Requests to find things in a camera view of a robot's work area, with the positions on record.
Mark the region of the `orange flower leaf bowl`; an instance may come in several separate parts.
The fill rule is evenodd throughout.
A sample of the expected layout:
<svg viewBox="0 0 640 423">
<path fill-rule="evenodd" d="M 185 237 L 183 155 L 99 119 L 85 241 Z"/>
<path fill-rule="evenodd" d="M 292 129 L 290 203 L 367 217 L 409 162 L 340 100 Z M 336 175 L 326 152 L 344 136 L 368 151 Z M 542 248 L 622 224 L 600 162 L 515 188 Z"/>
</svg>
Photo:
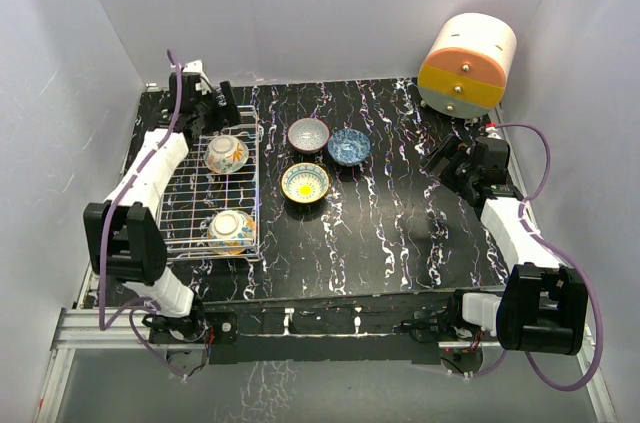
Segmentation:
<svg viewBox="0 0 640 423">
<path fill-rule="evenodd" d="M 232 135 L 215 136 L 209 142 L 204 163 L 213 173 L 227 175 L 245 166 L 250 153 L 246 144 Z"/>
</svg>

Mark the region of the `yellow sun pattern bowl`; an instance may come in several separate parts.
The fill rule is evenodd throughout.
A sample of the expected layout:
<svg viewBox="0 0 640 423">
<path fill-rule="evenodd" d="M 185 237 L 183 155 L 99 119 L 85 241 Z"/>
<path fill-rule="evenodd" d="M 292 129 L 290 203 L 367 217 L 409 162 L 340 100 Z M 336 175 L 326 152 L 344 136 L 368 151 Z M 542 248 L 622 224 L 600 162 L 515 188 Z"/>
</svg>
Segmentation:
<svg viewBox="0 0 640 423">
<path fill-rule="evenodd" d="M 311 204 L 326 196 L 330 179 L 328 173 L 317 164 L 297 163 L 285 170 L 280 186 L 291 201 Z"/>
</svg>

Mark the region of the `orange blue swirl bowl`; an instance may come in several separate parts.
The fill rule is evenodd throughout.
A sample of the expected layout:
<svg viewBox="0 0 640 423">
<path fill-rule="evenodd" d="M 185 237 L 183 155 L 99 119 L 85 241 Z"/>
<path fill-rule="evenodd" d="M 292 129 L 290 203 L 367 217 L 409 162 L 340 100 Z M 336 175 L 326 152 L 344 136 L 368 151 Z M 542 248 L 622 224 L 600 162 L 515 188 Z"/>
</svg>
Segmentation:
<svg viewBox="0 0 640 423">
<path fill-rule="evenodd" d="M 207 228 L 207 243 L 215 254 L 239 255 L 255 243 L 256 224 L 241 210 L 217 213 Z"/>
</svg>

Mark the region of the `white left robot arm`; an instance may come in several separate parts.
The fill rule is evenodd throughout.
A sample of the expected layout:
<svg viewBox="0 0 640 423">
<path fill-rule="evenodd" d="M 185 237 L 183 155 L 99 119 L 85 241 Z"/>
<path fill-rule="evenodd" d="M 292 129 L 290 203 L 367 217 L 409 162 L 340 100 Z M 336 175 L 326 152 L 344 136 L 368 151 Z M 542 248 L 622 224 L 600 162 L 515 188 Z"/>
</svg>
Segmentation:
<svg viewBox="0 0 640 423">
<path fill-rule="evenodd" d="M 93 273 L 98 278 L 98 325 L 107 330 L 107 281 L 135 292 L 123 305 L 146 311 L 151 329 L 184 342 L 202 339 L 207 319 L 201 300 L 168 265 L 168 250 L 156 221 L 166 187 L 193 146 L 240 122 L 229 82 L 211 83 L 204 64 L 170 61 L 171 109 L 161 107 L 155 126 L 120 183 L 101 202 L 88 204 L 83 222 Z"/>
</svg>

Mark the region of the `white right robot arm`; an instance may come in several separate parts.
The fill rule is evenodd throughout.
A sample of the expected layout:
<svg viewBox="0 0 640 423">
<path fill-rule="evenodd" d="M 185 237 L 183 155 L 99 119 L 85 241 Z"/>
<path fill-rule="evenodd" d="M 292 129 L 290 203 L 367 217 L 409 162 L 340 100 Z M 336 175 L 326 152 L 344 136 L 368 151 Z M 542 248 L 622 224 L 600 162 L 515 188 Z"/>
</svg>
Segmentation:
<svg viewBox="0 0 640 423">
<path fill-rule="evenodd" d="M 422 165 L 476 212 L 502 254 L 509 278 L 501 295 L 458 290 L 450 299 L 447 331 L 466 340 L 479 330 L 506 350 L 576 354 L 589 295 L 579 272 L 542 243 L 524 215 L 520 190 L 507 182 L 510 146 L 479 137 L 465 144 L 450 134 Z"/>
</svg>

